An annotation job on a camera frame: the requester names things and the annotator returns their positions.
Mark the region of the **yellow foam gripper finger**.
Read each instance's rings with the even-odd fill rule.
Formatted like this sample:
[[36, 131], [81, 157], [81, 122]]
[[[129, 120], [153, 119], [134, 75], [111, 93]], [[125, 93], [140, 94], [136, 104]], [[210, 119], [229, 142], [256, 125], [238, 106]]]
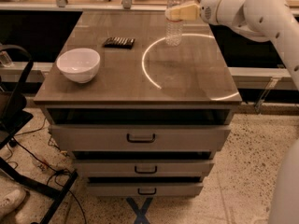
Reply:
[[165, 16], [170, 21], [194, 21], [200, 16], [200, 6], [195, 3], [187, 3], [170, 7], [165, 11]]

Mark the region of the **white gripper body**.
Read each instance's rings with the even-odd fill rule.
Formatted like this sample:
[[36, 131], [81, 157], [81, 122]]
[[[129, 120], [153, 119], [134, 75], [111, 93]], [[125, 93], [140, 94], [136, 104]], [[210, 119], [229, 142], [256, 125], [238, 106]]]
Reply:
[[217, 24], [217, 11], [221, 0], [201, 0], [201, 18], [208, 24]]

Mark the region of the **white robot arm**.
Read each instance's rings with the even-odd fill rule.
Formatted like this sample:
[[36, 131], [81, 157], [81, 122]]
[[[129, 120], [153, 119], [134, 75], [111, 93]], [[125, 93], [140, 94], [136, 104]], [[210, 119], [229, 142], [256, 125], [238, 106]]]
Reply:
[[[269, 41], [299, 89], [299, 23], [286, 0], [201, 0], [165, 11], [170, 21], [202, 19], [253, 41]], [[299, 224], [299, 140], [278, 171], [268, 224]]]

